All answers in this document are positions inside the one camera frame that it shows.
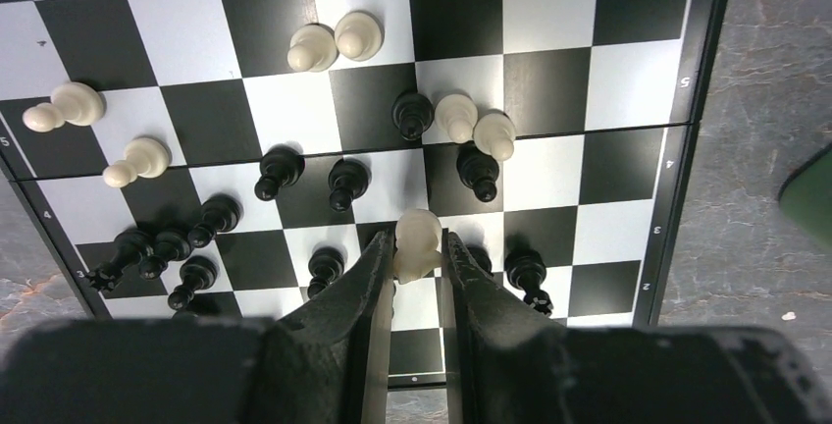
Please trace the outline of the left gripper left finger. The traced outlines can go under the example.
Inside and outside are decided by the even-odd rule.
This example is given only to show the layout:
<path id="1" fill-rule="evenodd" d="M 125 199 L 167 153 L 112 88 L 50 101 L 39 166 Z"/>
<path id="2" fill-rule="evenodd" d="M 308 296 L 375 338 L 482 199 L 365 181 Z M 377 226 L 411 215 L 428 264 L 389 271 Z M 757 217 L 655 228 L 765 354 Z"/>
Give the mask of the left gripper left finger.
<path id="1" fill-rule="evenodd" d="M 384 422 L 393 248 L 391 231 L 376 233 L 342 277 L 267 331 L 244 422 Z"/>

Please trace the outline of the white chess knight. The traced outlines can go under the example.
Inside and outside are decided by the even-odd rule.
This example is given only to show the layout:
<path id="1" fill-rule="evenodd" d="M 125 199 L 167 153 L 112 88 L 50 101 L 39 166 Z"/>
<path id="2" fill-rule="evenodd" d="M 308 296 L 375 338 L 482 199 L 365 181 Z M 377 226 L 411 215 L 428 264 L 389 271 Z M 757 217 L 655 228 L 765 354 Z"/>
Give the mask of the white chess knight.
<path id="1" fill-rule="evenodd" d="M 442 225 L 425 209 L 408 209 L 395 225 L 395 277 L 401 285 L 422 279 L 441 267 Z"/>

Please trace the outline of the black white chessboard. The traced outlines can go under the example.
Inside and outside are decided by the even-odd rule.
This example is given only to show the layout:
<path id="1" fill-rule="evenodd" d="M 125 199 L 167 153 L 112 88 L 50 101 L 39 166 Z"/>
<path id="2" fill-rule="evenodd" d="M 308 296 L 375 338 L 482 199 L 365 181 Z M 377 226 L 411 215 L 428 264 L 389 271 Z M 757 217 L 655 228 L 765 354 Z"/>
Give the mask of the black white chessboard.
<path id="1" fill-rule="evenodd" d="M 218 277 L 191 315 L 287 315 L 307 298 L 315 250 L 336 247 L 352 264 L 376 232 L 420 208 L 484 248 L 498 282 L 507 254 L 536 250 L 556 322 L 652 325 L 724 1 L 1 0 L 1 160 L 99 318 L 171 317 L 179 263 L 151 281 L 129 268 L 113 291 L 84 276 L 114 256 L 123 231 L 188 229 L 225 193 L 242 216 L 201 249 Z M 298 29 L 317 24 L 335 38 L 353 11 L 383 29 L 373 58 L 338 52 L 323 72 L 289 67 Z M 23 112 L 71 81 L 101 96 L 103 118 L 29 130 Z M 514 124 L 493 201 L 456 171 L 473 138 L 454 143 L 435 120 L 419 139 L 401 137 L 391 108 L 412 91 L 435 112 L 464 94 L 478 121 L 501 112 Z M 138 137 L 166 145 L 169 168 L 107 186 L 102 172 Z M 259 163 L 278 145 L 305 169 L 263 201 Z M 371 181 L 336 212 L 328 175 L 343 159 Z"/>

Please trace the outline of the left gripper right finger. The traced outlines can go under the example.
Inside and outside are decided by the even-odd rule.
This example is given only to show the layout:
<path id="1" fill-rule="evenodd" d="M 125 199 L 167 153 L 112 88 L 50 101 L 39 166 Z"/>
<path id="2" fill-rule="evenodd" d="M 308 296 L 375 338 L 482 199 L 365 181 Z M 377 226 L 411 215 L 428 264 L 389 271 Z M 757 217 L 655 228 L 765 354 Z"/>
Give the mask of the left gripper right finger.
<path id="1" fill-rule="evenodd" d="M 442 232 L 441 317 L 452 423 L 569 423 L 565 330 L 496 283 Z"/>

